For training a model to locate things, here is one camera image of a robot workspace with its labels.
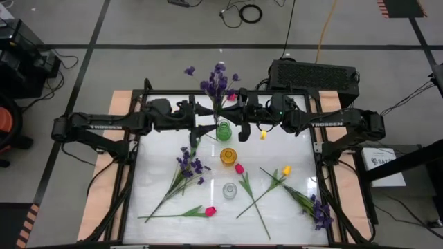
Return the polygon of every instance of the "flower leaf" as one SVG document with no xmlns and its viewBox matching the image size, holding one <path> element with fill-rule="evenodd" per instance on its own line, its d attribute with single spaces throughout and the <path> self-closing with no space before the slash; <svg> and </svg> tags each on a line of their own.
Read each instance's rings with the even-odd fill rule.
<svg viewBox="0 0 443 249">
<path fill-rule="evenodd" d="M 248 172 L 246 173 L 246 176 L 245 176 L 244 178 L 245 178 L 245 182 L 246 182 L 246 184 L 249 186 L 249 176 L 248 176 Z"/>
<path fill-rule="evenodd" d="M 188 210 L 188 211 L 184 212 L 182 214 L 182 216 L 192 216 L 193 214 L 198 213 L 200 208 L 201 208 L 201 205 L 198 206 L 198 207 L 194 207 L 191 210 Z"/>
<path fill-rule="evenodd" d="M 281 183 L 283 183 L 285 180 L 286 180 L 286 179 L 283 178 L 282 180 L 280 180 L 280 182 L 275 181 L 275 185 L 272 185 L 271 187 L 269 187 L 269 190 L 268 190 L 268 191 L 275 189 L 277 186 L 279 186 L 279 185 L 280 185 Z"/>
<path fill-rule="evenodd" d="M 278 173 L 278 169 L 274 170 L 274 174 L 272 174 L 273 178 L 271 181 L 271 187 L 275 186 L 275 184 L 277 184 L 277 173 Z"/>
<path fill-rule="evenodd" d="M 242 180 L 239 180 L 238 182 L 244 188 L 244 190 L 246 190 L 246 192 L 248 192 L 249 196 L 252 197 L 252 191 L 251 191 L 249 185 Z"/>
</svg>

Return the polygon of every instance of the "white tabletop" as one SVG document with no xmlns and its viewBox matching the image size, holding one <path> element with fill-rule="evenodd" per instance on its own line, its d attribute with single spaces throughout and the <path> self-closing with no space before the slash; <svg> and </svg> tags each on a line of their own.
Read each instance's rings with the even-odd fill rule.
<svg viewBox="0 0 443 249">
<path fill-rule="evenodd" d="M 297 105 L 306 111 L 305 97 L 290 95 Z M 187 95 L 150 95 L 149 100 L 167 98 L 176 103 L 188 98 Z M 265 104 L 270 95 L 259 95 L 259 102 Z M 196 101 L 211 108 L 205 95 L 196 95 Z M 212 116 L 197 117 L 198 125 L 213 124 Z M 260 140 L 260 131 L 252 124 L 251 136 L 247 142 L 239 142 L 240 126 L 231 124 L 233 135 L 229 141 L 215 141 L 202 137 L 197 157 L 213 170 L 204 176 L 203 185 L 193 185 L 185 195 L 177 194 L 168 200 L 156 215 L 181 214 L 202 205 L 215 206 L 217 213 L 209 219 L 178 217 L 150 219 L 144 223 L 138 216 L 148 216 L 167 192 L 175 167 L 176 157 L 181 156 L 180 148 L 189 146 L 189 131 L 153 131 L 141 137 L 132 194 L 127 213 L 123 243 L 148 244 L 235 244 L 235 245 L 327 245 L 324 229 L 316 231 L 312 218 L 302 214 L 300 206 L 282 187 L 277 187 L 257 202 L 271 239 L 268 239 L 255 208 L 249 209 L 239 219 L 235 217 L 252 201 L 238 183 L 241 176 L 234 167 L 224 167 L 220 161 L 222 149 L 230 147 L 237 152 L 237 162 L 249 174 L 254 197 L 260 196 L 269 186 L 271 178 L 260 170 L 263 167 L 272 173 L 279 170 L 281 176 L 285 165 L 292 167 L 287 185 L 310 196 L 318 195 L 314 153 L 309 130 L 297 138 L 275 127 Z M 215 137 L 215 131 L 209 133 Z M 238 188 L 237 196 L 228 200 L 222 194 L 226 183 L 232 182 Z"/>
</svg>

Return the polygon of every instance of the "electrical cable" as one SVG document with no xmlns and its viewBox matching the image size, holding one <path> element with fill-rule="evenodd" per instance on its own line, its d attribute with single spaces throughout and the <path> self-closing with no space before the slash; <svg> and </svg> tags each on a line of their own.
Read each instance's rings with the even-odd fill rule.
<svg viewBox="0 0 443 249">
<path fill-rule="evenodd" d="M 220 16 L 221 20 L 223 21 L 223 24 L 224 24 L 226 27 L 228 27 L 228 28 L 239 28 L 239 27 L 243 24 L 243 21 L 244 21 L 245 19 L 244 19 L 244 17 L 242 16 L 242 14 L 240 14 L 240 11 L 241 11 L 241 10 L 238 8 L 238 6 L 236 6 L 236 4 L 237 4 L 237 3 L 243 3 L 243 4 L 245 4 L 245 2 L 252 1 L 252 0 L 236 1 L 236 2 L 234 2 L 234 3 L 231 3 L 231 1 L 232 1 L 232 0 L 229 0 L 228 5 L 226 6 L 226 8 L 220 11 L 219 16 Z M 249 5 L 250 5 L 250 6 L 255 6 L 256 8 L 258 8 L 259 13 L 260 13 L 260 19 L 261 19 L 261 18 L 262 18 L 262 11 L 261 11 L 260 7 L 254 5 L 254 4 L 249 4 Z M 228 10 L 230 10 L 231 8 L 236 8 L 236 9 L 237 9 L 237 12 L 238 12 L 238 15 L 239 15 L 239 17 L 240 17 L 240 22 L 239 22 L 238 25 L 236 25 L 236 26 L 230 26 L 230 25 L 228 25 L 228 24 L 226 23 L 225 19 L 224 19 L 224 15 L 223 15 L 223 13 L 226 12 L 226 11 L 228 11 Z"/>
<path fill-rule="evenodd" d="M 256 91 L 258 91 L 258 90 L 260 90 L 260 87 L 262 86 L 262 85 L 266 85 L 266 87 L 268 87 L 268 85 L 269 85 L 269 78 L 266 78 L 266 79 L 263 79 L 260 83 L 258 83 L 257 84 L 257 86 L 255 86 L 255 90 Z"/>
<path fill-rule="evenodd" d="M 88 161 L 86 161 L 86 160 L 83 160 L 83 159 L 81 159 L 81 158 L 79 158 L 79 157 L 77 157 L 77 156 L 74 156 L 73 154 L 67 152 L 67 151 L 64 149 L 64 143 L 62 144 L 62 151 L 63 151 L 63 153 L 65 153 L 67 156 L 73 157 L 73 158 L 79 160 L 79 161 L 82 162 L 82 163 L 89 164 L 90 166 L 96 166 L 95 163 L 90 163 L 90 162 L 88 162 Z"/>
<path fill-rule="evenodd" d="M 286 47 L 287 47 L 287 45 L 288 45 L 289 33 L 290 33 L 290 31 L 291 31 L 293 9 L 294 9 L 295 7 L 296 7 L 296 0 L 293 0 L 293 3 L 292 3 L 292 10 L 291 10 L 291 17 L 289 18 L 288 33 L 286 34 L 286 41 L 284 42 L 283 53 L 282 53 L 282 56 L 280 56 L 280 59 L 283 58 L 283 56 L 284 56 L 284 52 L 286 52 Z"/>
<path fill-rule="evenodd" d="M 59 74 L 62 76 L 62 78 L 60 79 L 58 85 L 55 88 L 52 88 L 48 81 L 46 81 L 48 88 L 51 90 L 49 93 L 45 94 L 43 97 L 41 98 L 37 98 L 35 100 L 33 100 L 30 104 L 26 105 L 25 107 L 21 108 L 21 112 L 24 113 L 25 111 L 27 111 L 29 108 L 31 108 L 35 103 L 42 101 L 42 100 L 50 100 L 52 98 L 55 97 L 55 92 L 59 89 L 61 89 L 64 86 L 64 76 L 63 73 L 61 71 L 59 71 Z"/>
<path fill-rule="evenodd" d="M 400 100 L 398 103 L 396 103 L 394 106 L 389 107 L 385 110 L 383 110 L 380 115 L 381 116 L 386 116 L 388 115 L 388 113 L 390 113 L 393 109 L 396 109 L 398 107 L 401 107 L 402 105 L 405 105 L 406 103 L 408 103 L 410 100 L 412 100 L 414 97 L 418 96 L 419 94 L 423 93 L 424 91 L 434 87 L 435 85 L 431 82 L 428 81 L 426 83 L 424 83 L 423 85 L 421 85 L 418 89 L 416 89 L 415 91 L 413 91 L 410 95 L 408 95 L 406 98 L 404 98 L 403 100 Z"/>
<path fill-rule="evenodd" d="M 343 162 L 342 160 L 338 160 L 338 162 L 341 163 L 341 164 L 343 164 L 344 166 L 350 168 L 355 174 L 357 174 L 357 170 L 356 170 L 353 166 L 351 166 L 350 164 L 345 163 L 345 162 Z"/>
<path fill-rule="evenodd" d="M 91 187 L 92 187 L 92 183 L 97 179 L 97 177 L 99 176 L 99 175 L 101 175 L 101 173 L 103 173 L 106 169 L 108 169 L 109 167 L 111 167 L 111 165 L 113 165 L 114 163 L 116 162 L 116 159 L 113 159 L 108 165 L 106 165 L 104 168 L 102 168 L 92 179 L 91 179 L 91 181 L 89 182 L 89 184 L 88 184 L 88 188 L 87 188 L 87 190 L 86 190 L 86 198 L 88 198 L 88 195 L 89 195 L 89 190 L 91 189 Z"/>
<path fill-rule="evenodd" d="M 130 153 L 133 153 L 137 148 L 138 148 L 138 144 L 139 144 L 140 142 L 137 142 L 137 144 L 136 145 L 134 145 L 134 147 L 131 149 L 131 152 Z M 88 188 L 87 188 L 87 191 L 86 191 L 86 198 L 88 198 L 88 195 L 89 195 L 89 190 L 91 189 L 91 187 L 92 187 L 92 184 L 93 184 L 93 182 L 97 179 L 97 177 L 99 177 L 99 175 L 101 175 L 103 172 L 105 172 L 106 171 L 106 169 L 108 169 L 109 167 L 111 167 L 111 165 L 113 165 L 115 162 L 117 161 L 117 159 L 116 158 L 113 158 L 112 159 L 112 161 L 108 164 L 108 165 L 106 165 L 104 168 L 102 168 L 92 179 L 91 179 L 91 181 L 89 182 L 89 184 L 88 184 Z"/>
<path fill-rule="evenodd" d="M 394 149 L 394 148 L 391 148 L 391 147 L 389 147 L 389 146 L 387 146 L 385 144 L 382 144 L 380 141 L 375 141 L 375 142 L 379 143 L 381 146 L 387 147 L 389 149 L 393 149 L 397 154 L 401 154 L 401 155 L 406 155 L 407 154 L 407 153 L 404 153 L 404 152 L 400 151 L 399 149 Z"/>
<path fill-rule="evenodd" d="M 315 63 L 317 63 L 318 58 L 320 57 L 320 49 L 321 49 L 321 44 L 323 42 L 323 37 L 325 36 L 327 25 L 329 24 L 329 21 L 331 21 L 331 17 L 332 17 L 332 14 L 334 13 L 336 5 L 337 5 L 337 0 L 334 0 L 334 3 L 332 4 L 331 11 L 329 12 L 329 16 L 327 17 L 325 25 L 323 26 L 323 30 L 321 31 L 320 41 L 319 41 L 318 47 L 317 47 L 317 56 L 316 56 L 316 62 Z"/>
<path fill-rule="evenodd" d="M 372 235 L 371 235 L 371 237 L 368 239 L 368 241 L 369 241 L 369 242 L 373 242 L 374 239 L 375 239 L 375 235 L 377 234 L 377 231 L 375 230 L 375 226 L 374 226 L 374 224 L 372 224 L 371 220 L 368 219 L 368 221 L 369 221 L 369 224 L 370 224 L 371 227 L 372 227 Z"/>
<path fill-rule="evenodd" d="M 199 3 L 196 3 L 196 4 L 194 4 L 194 5 L 189 5 L 188 7 L 190 7 L 190 8 L 192 8 L 192 7 L 197 7 L 197 6 L 199 6 L 200 5 L 200 3 L 202 2 L 203 0 L 200 0 L 200 2 Z"/>
<path fill-rule="evenodd" d="M 373 205 L 374 205 L 377 209 L 379 209 L 380 211 L 382 211 L 382 212 L 384 212 L 385 214 L 389 215 L 389 216 L 390 216 L 394 221 L 396 221 L 396 222 L 403 222 L 403 223 L 412 224 L 412 225 L 418 225 L 418 226 L 423 227 L 422 225 L 420 225 L 420 224 L 418 224 L 418 223 L 415 223 L 415 222 L 412 222 L 412 221 L 405 221 L 405 220 L 397 219 L 397 218 L 395 218 L 391 213 L 389 213 L 388 211 L 382 209 L 382 208 L 379 207 L 378 205 L 375 205 L 375 203 L 373 203 Z"/>
<path fill-rule="evenodd" d="M 64 69 L 71 69 L 71 68 L 73 68 L 74 66 L 76 66 L 76 65 L 78 64 L 79 59 L 78 59 L 77 56 L 75 56 L 75 55 L 60 55 L 60 53 L 57 52 L 55 49 L 53 49 L 53 51 L 54 51 L 54 53 L 56 53 L 59 57 L 63 57 L 63 58 L 74 58 L 74 59 L 75 59 L 75 62 L 74 62 L 74 64 L 73 64 L 72 66 L 66 66 L 66 64 L 65 64 L 62 60 L 60 60 L 61 63 L 62 63 L 62 66 L 64 67 Z"/>
<path fill-rule="evenodd" d="M 387 194 L 384 194 L 386 197 L 388 197 L 389 199 L 392 199 L 392 200 L 394 200 L 394 201 L 396 201 L 396 202 L 398 202 L 398 203 L 400 203 L 400 205 L 402 205 L 403 206 L 403 208 L 405 208 L 406 209 L 406 211 L 408 211 L 408 213 L 416 220 L 416 221 L 418 221 L 418 223 L 420 223 L 424 228 L 426 228 L 430 233 L 432 233 L 432 234 L 434 234 L 436 237 L 438 237 L 439 239 L 443 239 L 443 235 L 440 235 L 440 234 L 438 234 L 438 233 L 436 233 L 436 231 L 434 231 L 434 230 L 432 230 L 432 229 L 430 229 L 421 219 L 419 219 L 418 217 L 417 217 L 417 215 L 415 215 L 410 209 L 409 209 L 409 207 L 405 204 L 405 203 L 403 203 L 402 201 L 400 201 L 399 199 L 396 199 L 396 198 L 394 198 L 394 197 L 391 197 L 391 196 L 388 196 Z"/>
<path fill-rule="evenodd" d="M 286 3 L 286 0 L 283 0 L 283 3 L 282 3 L 282 4 L 279 4 L 277 0 L 274 0 L 274 1 L 275 1 L 275 2 L 277 3 L 277 5 L 280 6 L 280 7 L 283 7 L 284 4 Z"/>
</svg>

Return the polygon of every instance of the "gray floor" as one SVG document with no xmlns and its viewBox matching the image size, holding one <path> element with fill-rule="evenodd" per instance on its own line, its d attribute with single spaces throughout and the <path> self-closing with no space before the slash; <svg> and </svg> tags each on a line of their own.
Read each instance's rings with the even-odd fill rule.
<svg viewBox="0 0 443 249">
<path fill-rule="evenodd" d="M 292 1 L 279 8 L 273 1 L 255 0 L 264 11 L 261 22 L 238 29 L 225 27 L 218 12 L 228 1 L 204 0 L 198 8 L 171 6 L 166 0 L 111 0 L 97 44 L 283 44 Z M 11 13 L 22 18 L 47 44 L 88 44 L 104 0 L 21 0 Z M 442 45 L 440 0 L 423 0 L 428 18 L 418 19 L 428 44 Z M 289 37 L 290 44 L 317 44 L 332 1 L 298 0 Z M 226 22 L 238 22 L 235 13 L 225 14 Z M 340 0 L 327 30 L 324 44 L 419 45 L 409 20 L 385 19 L 375 0 Z M 40 102 L 24 116 L 24 133 L 35 139 L 29 151 L 10 151 L 13 166 L 0 173 L 0 202 L 32 202 L 48 155 L 52 119 L 63 114 L 73 85 L 78 79 L 85 50 L 59 50 L 77 55 L 80 63 L 62 70 L 66 83 L 55 98 Z M 95 49 L 84 74 L 75 111 L 106 113 L 115 90 L 139 89 L 148 77 L 155 89 L 197 89 L 183 75 L 188 66 L 197 68 L 198 78 L 207 77 L 217 62 L 225 62 L 229 73 L 239 73 L 235 87 L 253 88 L 266 77 L 272 59 L 282 51 L 272 49 Z M 314 62 L 315 50 L 288 50 L 298 61 Z M 443 51 L 433 51 L 437 63 Z M 65 59 L 66 64 L 72 61 Z M 360 96 L 355 107 L 382 111 L 427 81 L 431 72 L 421 50 L 322 50 L 320 63 L 355 66 L 361 74 Z M 440 123 L 443 99 L 436 89 L 428 90 L 406 106 L 386 116 L 386 144 L 429 145 L 443 137 Z M 70 144 L 67 151 L 94 162 L 96 155 L 86 146 Z M 42 201 L 41 211 L 29 246 L 73 243 L 77 238 L 85 192 L 92 167 L 59 153 Z M 427 193 L 402 197 L 423 220 L 437 218 Z M 374 202 L 398 219 L 412 219 L 400 205 L 378 192 Z M 394 222 L 379 214 L 375 241 L 385 246 L 441 248 L 443 243 L 421 227 Z"/>
</svg>

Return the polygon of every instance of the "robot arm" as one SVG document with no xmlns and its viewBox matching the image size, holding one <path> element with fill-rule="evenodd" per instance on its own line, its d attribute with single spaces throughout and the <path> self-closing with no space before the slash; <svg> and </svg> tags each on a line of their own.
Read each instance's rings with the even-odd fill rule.
<svg viewBox="0 0 443 249">
<path fill-rule="evenodd" d="M 160 132 L 187 129 L 190 130 L 191 147 L 196 147 L 198 138 L 217 128 L 215 124 L 195 127 L 195 115 L 208 114 L 205 114 L 205 108 L 195 104 L 193 95 L 190 95 L 189 102 L 183 100 L 177 106 L 179 110 L 172 112 L 168 100 L 156 99 L 142 104 L 140 111 L 124 116 L 71 113 L 54 120 L 51 137 L 58 142 L 76 141 L 96 151 L 107 151 L 111 157 L 122 163 L 129 155 L 127 142 L 112 141 L 88 130 L 125 130 L 144 136 L 152 130 Z"/>
<path fill-rule="evenodd" d="M 310 127 L 347 127 L 348 133 L 335 142 L 324 142 L 316 147 L 321 153 L 323 161 L 328 165 L 338 164 L 338 158 L 343 151 L 358 145 L 361 142 L 378 141 L 385 137 L 383 117 L 374 111 L 364 111 L 355 108 L 341 109 L 330 113 L 306 113 L 301 111 L 293 99 L 275 93 L 269 104 L 263 107 L 258 103 L 257 94 L 247 93 L 240 89 L 237 104 L 222 109 L 219 114 L 242 126 L 239 133 L 241 142 L 247 141 L 251 134 L 249 123 L 281 127 L 287 133 L 300 132 Z"/>
</svg>

